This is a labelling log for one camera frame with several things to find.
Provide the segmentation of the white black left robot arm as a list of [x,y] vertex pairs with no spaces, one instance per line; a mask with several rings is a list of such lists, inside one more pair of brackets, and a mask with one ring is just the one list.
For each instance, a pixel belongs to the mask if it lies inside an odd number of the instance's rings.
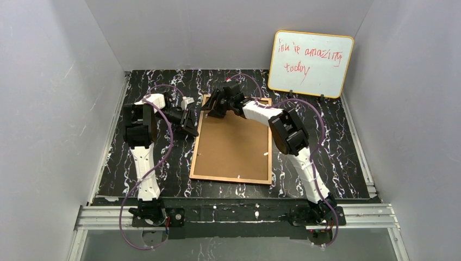
[[179,106],[171,105],[167,94],[148,94],[140,101],[122,107],[122,135],[135,161],[138,200],[154,201],[160,197],[155,177],[154,145],[157,137],[156,116],[164,115],[172,129],[179,134],[198,136],[192,112],[194,98],[183,96]]

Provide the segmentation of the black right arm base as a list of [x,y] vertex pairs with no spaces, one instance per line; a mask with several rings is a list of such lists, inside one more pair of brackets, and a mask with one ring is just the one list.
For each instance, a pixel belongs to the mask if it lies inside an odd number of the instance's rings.
[[293,226],[323,226],[325,228],[327,223],[331,225],[334,222],[334,226],[344,226],[347,224],[343,207],[337,206],[334,208],[338,220],[335,221],[333,212],[327,208],[324,213],[323,210],[318,214],[315,210],[312,210],[309,206],[297,206],[289,210],[287,214],[288,222]]

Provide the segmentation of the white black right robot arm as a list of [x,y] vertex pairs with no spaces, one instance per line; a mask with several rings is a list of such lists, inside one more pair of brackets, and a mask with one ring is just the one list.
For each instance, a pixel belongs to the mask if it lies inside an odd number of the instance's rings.
[[225,82],[213,90],[201,109],[215,118],[223,118],[232,111],[244,119],[268,126],[276,147],[293,164],[311,208],[320,216],[334,211],[335,199],[317,172],[309,148],[308,131],[295,108],[264,105],[255,97],[246,97],[238,83]]

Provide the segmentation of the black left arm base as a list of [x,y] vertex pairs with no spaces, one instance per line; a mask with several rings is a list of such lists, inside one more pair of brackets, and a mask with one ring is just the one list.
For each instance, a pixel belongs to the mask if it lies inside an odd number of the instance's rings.
[[133,215],[133,227],[184,226],[185,209],[166,207],[160,198],[152,201],[138,200],[137,207],[130,207],[128,212]]

